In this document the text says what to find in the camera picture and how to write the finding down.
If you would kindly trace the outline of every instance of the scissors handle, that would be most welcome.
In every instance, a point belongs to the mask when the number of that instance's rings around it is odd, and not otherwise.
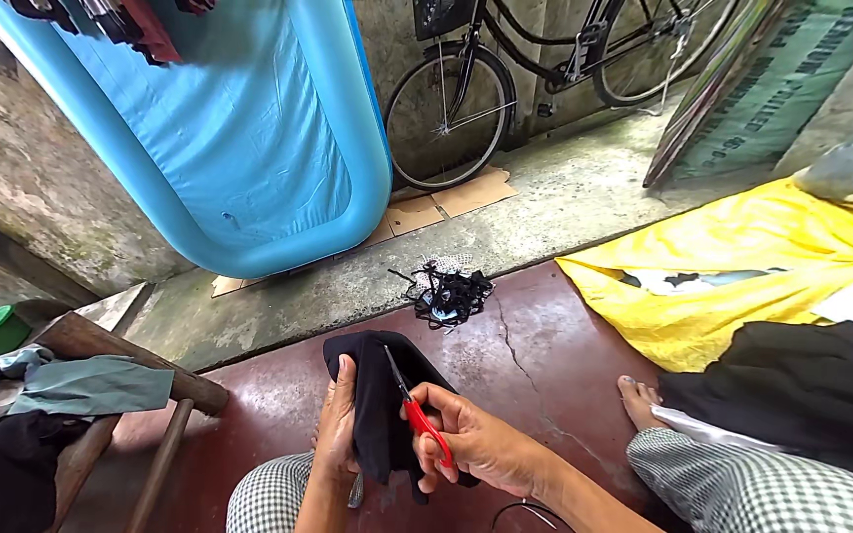
[[[427,416],[424,415],[424,410],[421,409],[420,404],[405,399],[404,409],[407,410],[407,420],[409,421],[410,429],[416,434],[429,433],[432,435],[433,439],[440,445],[440,448],[443,449],[444,459],[440,461],[440,464],[447,468],[452,468],[453,453],[449,450],[449,446],[440,435],[440,431],[436,430],[433,424],[430,424],[429,420],[427,420]]]

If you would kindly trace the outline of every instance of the checkered pants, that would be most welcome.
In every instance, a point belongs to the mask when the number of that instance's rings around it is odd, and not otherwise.
[[[811,459],[643,430],[627,458],[697,533],[853,533],[853,473]]]
[[[295,529],[314,451],[285,455],[256,466],[232,491],[226,533],[289,533]],[[360,475],[350,489],[348,506],[364,498]]]

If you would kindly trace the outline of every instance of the scissors blade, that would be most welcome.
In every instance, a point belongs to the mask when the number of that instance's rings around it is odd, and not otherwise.
[[[407,385],[404,383],[404,377],[400,375],[400,369],[397,368],[397,363],[393,360],[393,354],[390,352],[390,348],[384,346],[384,352],[387,353],[387,360],[390,361],[390,370],[393,372],[393,380],[397,382],[397,386],[400,387],[400,393],[404,394],[404,399],[407,401],[411,401],[410,392],[407,390]]]

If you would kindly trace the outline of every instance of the red scissors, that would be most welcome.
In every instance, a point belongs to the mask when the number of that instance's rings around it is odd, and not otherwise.
[[[424,410],[420,408],[420,404],[410,397],[410,392],[407,390],[407,385],[404,384],[404,377],[400,375],[400,370],[397,369],[397,363],[393,361],[393,354],[390,353],[390,348],[384,346],[384,351],[387,352],[387,359],[390,361],[390,369],[393,371],[393,380],[400,387],[400,394],[404,396],[404,410],[407,411],[407,421],[410,424],[410,430],[415,434],[429,433],[433,436],[436,442],[443,449],[444,459],[440,464],[447,468],[453,467],[453,453],[449,450],[444,438],[440,435],[440,431],[430,424],[427,416],[424,415]]]

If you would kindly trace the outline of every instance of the wooden bench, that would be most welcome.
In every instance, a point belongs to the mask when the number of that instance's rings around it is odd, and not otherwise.
[[[29,343],[41,344],[61,359],[87,359],[101,355],[130,356],[134,357],[134,362],[148,368],[174,371],[170,397],[177,402],[176,410],[157,449],[130,521],[124,529],[126,533],[142,532],[179,448],[191,411],[198,409],[210,416],[218,415],[230,399],[229,392],[218,383],[196,376],[149,350],[128,343],[74,312],[66,313],[52,321],[42,331],[33,335]],[[61,529],[84,481],[94,469],[98,458],[111,444],[114,428],[119,420],[120,415],[96,419],[78,441],[59,455],[58,471],[55,474],[55,522],[48,533],[58,533]]]

